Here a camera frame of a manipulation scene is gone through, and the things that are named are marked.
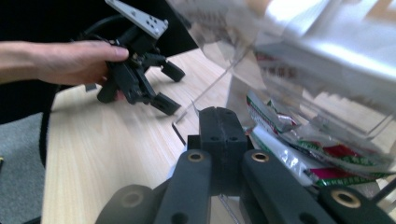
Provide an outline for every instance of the wooden table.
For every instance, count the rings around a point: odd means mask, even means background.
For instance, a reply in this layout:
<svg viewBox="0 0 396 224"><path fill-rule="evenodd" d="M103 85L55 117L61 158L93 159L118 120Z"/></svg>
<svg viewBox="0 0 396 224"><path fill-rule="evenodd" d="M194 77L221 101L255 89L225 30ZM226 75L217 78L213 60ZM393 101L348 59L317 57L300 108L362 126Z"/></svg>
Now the wooden table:
<svg viewBox="0 0 396 224"><path fill-rule="evenodd" d="M191 104L223 69L200 50L170 61L186 76L174 83L159 68L150 68L149 82L182 105ZM49 123L49 143L42 223L94 223L120 188L160 185L177 162L183 144L166 116L150 105L126 100L101 104L96 91L83 86L59 93ZM212 223L233 223L219 200L212 200Z"/></svg>

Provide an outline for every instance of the human hand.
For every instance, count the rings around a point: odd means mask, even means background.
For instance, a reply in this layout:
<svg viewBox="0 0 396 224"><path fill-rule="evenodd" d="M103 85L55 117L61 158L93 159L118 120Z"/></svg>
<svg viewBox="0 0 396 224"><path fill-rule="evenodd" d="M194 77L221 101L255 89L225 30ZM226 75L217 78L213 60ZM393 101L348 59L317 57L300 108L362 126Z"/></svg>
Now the human hand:
<svg viewBox="0 0 396 224"><path fill-rule="evenodd" d="M56 84L79 85L106 82L106 62L122 62L128 50L104 41L33 44L36 78Z"/></svg>

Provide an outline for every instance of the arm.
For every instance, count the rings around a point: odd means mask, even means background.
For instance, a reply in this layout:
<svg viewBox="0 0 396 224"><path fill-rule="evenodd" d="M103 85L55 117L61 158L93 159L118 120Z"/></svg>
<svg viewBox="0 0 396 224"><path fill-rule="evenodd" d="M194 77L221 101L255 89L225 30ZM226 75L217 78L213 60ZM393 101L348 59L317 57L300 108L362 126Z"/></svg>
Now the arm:
<svg viewBox="0 0 396 224"><path fill-rule="evenodd" d="M40 44L0 42L0 84L39 79L78 85L106 81L106 62L121 62L128 50L102 41Z"/></svg>

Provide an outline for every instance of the candy wrapper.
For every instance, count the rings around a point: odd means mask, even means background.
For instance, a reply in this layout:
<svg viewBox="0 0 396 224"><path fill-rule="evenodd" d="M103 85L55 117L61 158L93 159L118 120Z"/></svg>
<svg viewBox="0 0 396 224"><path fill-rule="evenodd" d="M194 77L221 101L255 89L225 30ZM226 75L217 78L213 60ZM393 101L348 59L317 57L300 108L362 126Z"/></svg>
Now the candy wrapper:
<svg viewBox="0 0 396 224"><path fill-rule="evenodd" d="M355 146L341 143L309 122L299 122L287 108L277 109L276 105L276 101L264 104L253 91L247 95L247 109L251 117L291 147L368 179L392 175L387 172L389 168L384 163L362 156L355 150ZM319 176L315 171L310 174Z"/></svg>
<svg viewBox="0 0 396 224"><path fill-rule="evenodd" d="M250 136L259 148L274 154L282 161L303 186L345 185L357 189L369 198L379 192L379 186L375 180L353 175L327 163L317 161L287 146L280 139L268 133L261 125L257 125Z"/></svg>

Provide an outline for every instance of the floor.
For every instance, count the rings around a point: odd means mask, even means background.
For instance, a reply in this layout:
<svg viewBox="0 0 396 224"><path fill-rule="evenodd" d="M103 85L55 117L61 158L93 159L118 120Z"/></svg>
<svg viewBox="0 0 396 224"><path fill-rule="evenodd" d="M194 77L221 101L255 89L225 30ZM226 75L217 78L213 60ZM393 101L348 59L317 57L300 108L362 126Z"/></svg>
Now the floor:
<svg viewBox="0 0 396 224"><path fill-rule="evenodd" d="M42 114L0 125L0 223L41 216L44 167L38 152Z"/></svg>

